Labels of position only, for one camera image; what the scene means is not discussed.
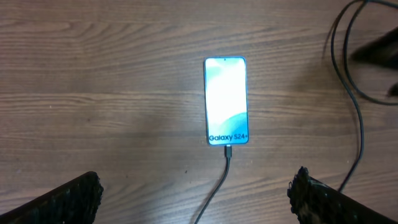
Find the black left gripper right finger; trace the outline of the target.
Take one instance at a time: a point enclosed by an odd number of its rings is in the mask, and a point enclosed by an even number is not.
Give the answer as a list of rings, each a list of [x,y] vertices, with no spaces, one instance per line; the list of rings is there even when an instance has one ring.
[[[380,213],[311,177],[301,167],[289,183],[291,212],[301,224],[395,224]]]

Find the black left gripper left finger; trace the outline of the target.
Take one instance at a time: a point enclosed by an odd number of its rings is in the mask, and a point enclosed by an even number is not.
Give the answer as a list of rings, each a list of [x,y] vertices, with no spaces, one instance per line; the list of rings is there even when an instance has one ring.
[[[89,171],[1,215],[1,223],[94,223],[104,188],[96,172]]]

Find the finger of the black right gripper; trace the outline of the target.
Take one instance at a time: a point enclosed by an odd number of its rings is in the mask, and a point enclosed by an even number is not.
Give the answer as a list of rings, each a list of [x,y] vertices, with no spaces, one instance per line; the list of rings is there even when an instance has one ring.
[[[393,84],[387,92],[388,97],[398,97],[398,83]]]
[[[351,59],[397,70],[397,28],[355,50]]]

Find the blue Galaxy smartphone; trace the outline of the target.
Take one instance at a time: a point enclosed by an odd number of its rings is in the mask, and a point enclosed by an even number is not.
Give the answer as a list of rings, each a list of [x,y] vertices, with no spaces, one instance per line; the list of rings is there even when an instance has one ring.
[[[204,61],[208,144],[221,146],[249,141],[246,59],[208,57]]]

